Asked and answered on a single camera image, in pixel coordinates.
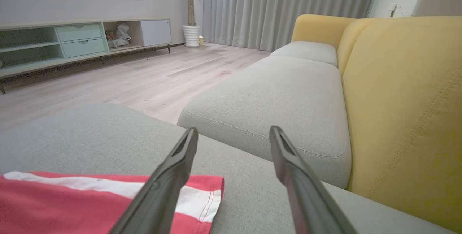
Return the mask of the yellow sofa backrest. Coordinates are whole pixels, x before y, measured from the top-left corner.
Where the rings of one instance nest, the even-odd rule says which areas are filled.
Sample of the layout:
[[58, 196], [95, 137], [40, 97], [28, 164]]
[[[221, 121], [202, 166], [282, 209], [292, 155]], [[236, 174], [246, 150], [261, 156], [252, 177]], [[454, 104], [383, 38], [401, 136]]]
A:
[[356, 20], [338, 58], [347, 190], [462, 233], [462, 16]]

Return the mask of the small grey sofa seat cushion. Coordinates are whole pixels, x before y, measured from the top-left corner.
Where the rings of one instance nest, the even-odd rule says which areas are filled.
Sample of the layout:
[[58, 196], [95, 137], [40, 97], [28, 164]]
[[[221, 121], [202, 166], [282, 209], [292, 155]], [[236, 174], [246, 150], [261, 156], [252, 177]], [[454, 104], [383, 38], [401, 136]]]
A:
[[335, 47], [323, 43], [294, 41], [273, 51], [271, 55], [318, 61], [338, 68]]

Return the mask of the white ribbed plant pot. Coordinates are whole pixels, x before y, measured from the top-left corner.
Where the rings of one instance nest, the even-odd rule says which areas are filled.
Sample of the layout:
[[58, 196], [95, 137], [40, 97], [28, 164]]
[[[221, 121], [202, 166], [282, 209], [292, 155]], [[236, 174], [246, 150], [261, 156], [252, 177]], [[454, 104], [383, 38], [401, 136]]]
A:
[[183, 25], [183, 33], [185, 38], [185, 47], [188, 48], [198, 48], [200, 46], [199, 43], [199, 26], [188, 26]]

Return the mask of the white plush toy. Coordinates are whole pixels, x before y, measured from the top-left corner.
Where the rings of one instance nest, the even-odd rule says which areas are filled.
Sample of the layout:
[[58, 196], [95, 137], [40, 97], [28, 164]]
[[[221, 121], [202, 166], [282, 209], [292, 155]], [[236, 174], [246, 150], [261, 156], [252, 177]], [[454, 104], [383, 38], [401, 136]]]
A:
[[128, 34], [129, 25], [121, 23], [115, 30], [106, 30], [106, 39], [109, 48], [120, 48], [130, 45], [131, 36]]

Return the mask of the mint white TV cabinet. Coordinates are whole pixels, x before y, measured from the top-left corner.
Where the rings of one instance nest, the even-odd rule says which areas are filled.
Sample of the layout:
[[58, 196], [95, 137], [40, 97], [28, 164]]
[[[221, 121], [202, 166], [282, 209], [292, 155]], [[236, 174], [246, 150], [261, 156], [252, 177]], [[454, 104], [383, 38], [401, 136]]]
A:
[[[130, 45], [109, 48], [106, 30], [129, 25]], [[26, 23], [0, 26], [0, 92], [4, 81], [25, 73], [74, 64], [110, 55], [172, 47], [166, 18]]]

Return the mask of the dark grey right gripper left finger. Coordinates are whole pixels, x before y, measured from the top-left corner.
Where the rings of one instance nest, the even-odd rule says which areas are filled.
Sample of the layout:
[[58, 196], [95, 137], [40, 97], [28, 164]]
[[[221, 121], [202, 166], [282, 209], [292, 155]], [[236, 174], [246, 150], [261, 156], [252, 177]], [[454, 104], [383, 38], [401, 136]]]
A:
[[180, 190], [189, 180], [197, 144], [197, 129], [187, 129], [109, 234], [170, 234]]

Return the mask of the red white jersey shirt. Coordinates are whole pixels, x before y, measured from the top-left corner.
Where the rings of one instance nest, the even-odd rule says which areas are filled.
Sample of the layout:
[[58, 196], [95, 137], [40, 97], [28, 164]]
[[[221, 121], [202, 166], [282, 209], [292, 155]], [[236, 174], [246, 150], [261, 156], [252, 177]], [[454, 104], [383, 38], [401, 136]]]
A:
[[[5, 173], [0, 234], [108, 234], [148, 178]], [[224, 184], [220, 176], [190, 176], [180, 190], [170, 234], [209, 234]]]

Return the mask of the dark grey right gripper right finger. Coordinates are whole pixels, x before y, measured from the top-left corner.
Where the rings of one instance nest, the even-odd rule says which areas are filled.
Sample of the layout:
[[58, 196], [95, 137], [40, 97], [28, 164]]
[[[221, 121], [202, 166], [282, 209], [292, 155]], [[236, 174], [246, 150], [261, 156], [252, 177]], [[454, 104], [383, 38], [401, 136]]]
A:
[[296, 234], [358, 234], [279, 126], [269, 131], [278, 180], [287, 188]]

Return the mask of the grey pleated curtain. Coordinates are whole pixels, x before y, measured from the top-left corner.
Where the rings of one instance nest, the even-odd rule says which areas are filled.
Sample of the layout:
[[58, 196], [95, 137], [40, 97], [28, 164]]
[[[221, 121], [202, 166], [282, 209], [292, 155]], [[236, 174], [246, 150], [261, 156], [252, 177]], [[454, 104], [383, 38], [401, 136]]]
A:
[[298, 16], [366, 17], [372, 0], [203, 0], [206, 42], [274, 51], [288, 44]]

